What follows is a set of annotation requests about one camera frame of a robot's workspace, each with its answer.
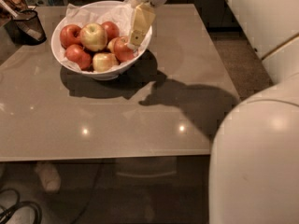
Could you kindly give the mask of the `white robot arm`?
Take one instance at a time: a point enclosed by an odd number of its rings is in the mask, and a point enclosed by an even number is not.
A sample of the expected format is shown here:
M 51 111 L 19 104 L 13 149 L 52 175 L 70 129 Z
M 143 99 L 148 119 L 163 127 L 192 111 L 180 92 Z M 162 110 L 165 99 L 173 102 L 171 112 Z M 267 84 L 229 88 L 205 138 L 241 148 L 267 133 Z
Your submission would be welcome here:
M 299 224 L 299 0 L 226 0 L 273 85 L 211 148 L 206 224 Z

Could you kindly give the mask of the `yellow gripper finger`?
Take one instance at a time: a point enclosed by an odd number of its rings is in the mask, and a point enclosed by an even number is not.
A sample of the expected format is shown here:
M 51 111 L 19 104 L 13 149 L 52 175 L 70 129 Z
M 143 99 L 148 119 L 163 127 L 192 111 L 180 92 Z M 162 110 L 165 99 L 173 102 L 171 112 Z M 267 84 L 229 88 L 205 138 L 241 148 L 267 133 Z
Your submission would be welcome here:
M 150 3 L 141 3 L 135 7 L 127 46 L 137 50 L 145 39 L 156 18 L 154 8 Z

